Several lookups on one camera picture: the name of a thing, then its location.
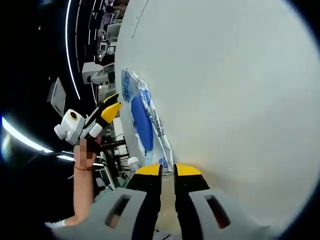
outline hand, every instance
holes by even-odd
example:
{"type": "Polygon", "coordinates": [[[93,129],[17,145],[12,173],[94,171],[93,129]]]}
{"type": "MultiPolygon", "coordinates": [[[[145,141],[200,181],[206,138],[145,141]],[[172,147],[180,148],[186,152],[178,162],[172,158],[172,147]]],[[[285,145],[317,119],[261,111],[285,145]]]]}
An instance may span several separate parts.
{"type": "MultiPolygon", "coordinates": [[[[95,141],[100,144],[102,136],[98,135],[95,141]]],[[[96,154],[87,152],[87,139],[80,139],[79,145],[75,145],[73,149],[75,166],[80,169],[91,168],[96,160],[96,154]]]]}

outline red bracelet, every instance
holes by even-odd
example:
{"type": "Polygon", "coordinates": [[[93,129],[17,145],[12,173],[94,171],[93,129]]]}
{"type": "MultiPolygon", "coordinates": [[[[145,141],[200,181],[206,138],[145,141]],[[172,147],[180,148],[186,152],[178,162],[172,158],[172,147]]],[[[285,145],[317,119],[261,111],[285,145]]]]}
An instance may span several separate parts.
{"type": "Polygon", "coordinates": [[[94,169],[93,166],[88,166],[88,167],[86,167],[85,169],[82,169],[82,168],[76,167],[76,165],[74,165],[74,168],[75,168],[75,169],[78,169],[78,170],[81,170],[81,171],[91,171],[92,169],[94,169]]]}

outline plastic bottle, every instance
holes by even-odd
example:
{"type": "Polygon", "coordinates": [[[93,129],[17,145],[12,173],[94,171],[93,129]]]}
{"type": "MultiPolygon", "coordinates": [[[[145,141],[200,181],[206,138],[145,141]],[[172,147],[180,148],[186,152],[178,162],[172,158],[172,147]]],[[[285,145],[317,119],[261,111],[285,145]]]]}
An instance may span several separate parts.
{"type": "Polygon", "coordinates": [[[136,171],[141,168],[139,159],[135,156],[130,157],[127,161],[129,167],[130,167],[130,175],[129,177],[132,178],[134,176],[134,174],[136,173],[136,171]]]}

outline desk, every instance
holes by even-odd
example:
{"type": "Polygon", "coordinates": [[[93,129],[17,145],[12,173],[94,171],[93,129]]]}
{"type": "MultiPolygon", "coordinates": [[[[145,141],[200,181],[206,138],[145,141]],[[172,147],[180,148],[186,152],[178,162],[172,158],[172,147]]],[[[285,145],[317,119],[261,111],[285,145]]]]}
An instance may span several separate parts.
{"type": "MultiPolygon", "coordinates": [[[[319,178],[320,61],[306,26],[285,1],[149,0],[133,36],[140,2],[129,2],[120,29],[117,92],[121,70],[134,70],[174,161],[281,232],[319,178]]],[[[127,106],[120,117],[141,159],[127,106]]]]}

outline bottle cap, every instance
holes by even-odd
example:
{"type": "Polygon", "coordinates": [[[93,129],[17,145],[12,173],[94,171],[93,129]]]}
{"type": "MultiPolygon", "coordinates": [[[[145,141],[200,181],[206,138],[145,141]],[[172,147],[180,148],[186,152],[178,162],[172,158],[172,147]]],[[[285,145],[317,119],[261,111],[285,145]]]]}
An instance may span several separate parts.
{"type": "Polygon", "coordinates": [[[127,163],[128,163],[128,165],[130,165],[130,164],[133,164],[133,163],[140,163],[140,162],[139,162],[139,159],[137,157],[133,156],[133,157],[130,157],[128,159],[127,163]]]}

